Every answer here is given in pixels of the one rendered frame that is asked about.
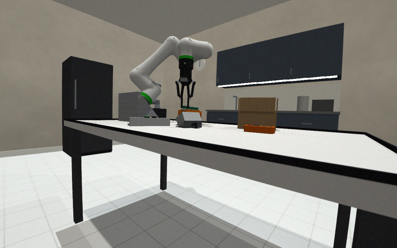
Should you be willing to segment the orange digital multimeter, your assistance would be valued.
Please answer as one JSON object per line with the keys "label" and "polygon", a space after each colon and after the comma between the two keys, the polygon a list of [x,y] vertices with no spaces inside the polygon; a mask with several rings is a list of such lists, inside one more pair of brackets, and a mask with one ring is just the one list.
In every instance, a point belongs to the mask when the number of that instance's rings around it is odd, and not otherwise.
{"label": "orange digital multimeter", "polygon": [[244,125],[244,132],[274,134],[275,126]]}

